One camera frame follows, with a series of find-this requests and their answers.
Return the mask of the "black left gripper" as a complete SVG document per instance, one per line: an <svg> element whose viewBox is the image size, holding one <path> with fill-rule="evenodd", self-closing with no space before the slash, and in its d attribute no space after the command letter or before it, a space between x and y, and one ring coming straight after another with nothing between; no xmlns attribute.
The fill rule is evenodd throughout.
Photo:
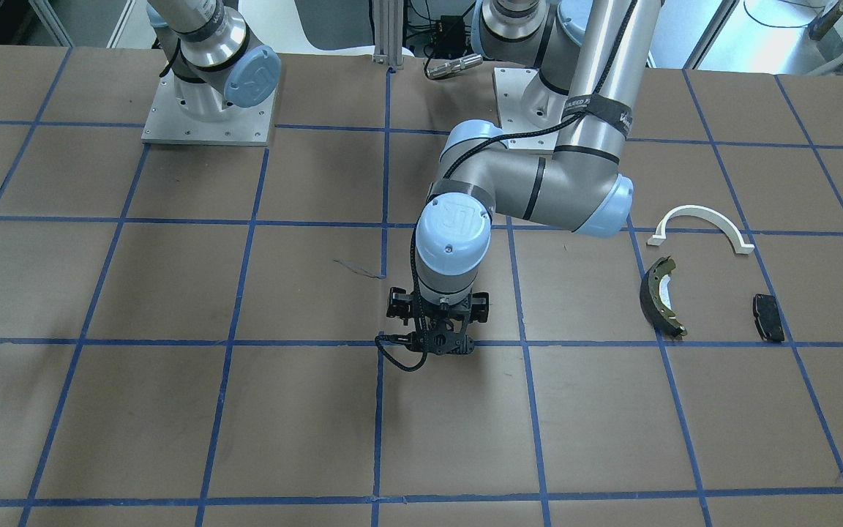
<svg viewBox="0 0 843 527"><path fill-rule="evenodd" d="M410 334L388 334L385 341L404 345L408 350L435 356L465 356L475 349L466 334L470 323L488 320L490 297L486 291L468 294L457 304L433 304L419 298L421 321Z"/></svg>

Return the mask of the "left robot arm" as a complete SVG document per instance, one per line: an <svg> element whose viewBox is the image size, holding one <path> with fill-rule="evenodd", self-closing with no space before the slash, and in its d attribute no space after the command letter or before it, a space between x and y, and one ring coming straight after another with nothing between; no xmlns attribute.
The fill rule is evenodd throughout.
<svg viewBox="0 0 843 527"><path fill-rule="evenodd" d="M634 186L619 161L662 1L477 1L471 44L486 59L531 72L499 105L501 124L456 124L409 243L412 289L389 290L386 314L413 324L380 334L422 357L470 354L472 323L490 300L473 291L488 253L492 219L504 214L606 238L628 219Z"/></svg>

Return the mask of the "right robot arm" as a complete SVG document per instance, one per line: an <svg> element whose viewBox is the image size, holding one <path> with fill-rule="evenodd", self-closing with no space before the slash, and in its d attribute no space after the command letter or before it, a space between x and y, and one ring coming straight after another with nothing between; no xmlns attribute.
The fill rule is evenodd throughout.
<svg viewBox="0 0 843 527"><path fill-rule="evenodd" d="M173 71L244 109L277 89L280 57L232 7L221 1L149 1L146 13L168 61L161 77Z"/></svg>

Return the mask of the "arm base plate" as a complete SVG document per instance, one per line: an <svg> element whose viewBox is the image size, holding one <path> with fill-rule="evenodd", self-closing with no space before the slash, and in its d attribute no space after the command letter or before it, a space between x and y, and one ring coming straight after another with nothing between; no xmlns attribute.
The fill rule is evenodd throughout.
<svg viewBox="0 0 843 527"><path fill-rule="evenodd" d="M505 134L545 130L559 124L566 94L546 86L535 67L494 69L496 107Z"/></svg>
<svg viewBox="0 0 843 527"><path fill-rule="evenodd" d="M228 104L208 84L173 71L160 79L141 140L169 146L267 146L277 93L250 108Z"/></svg>

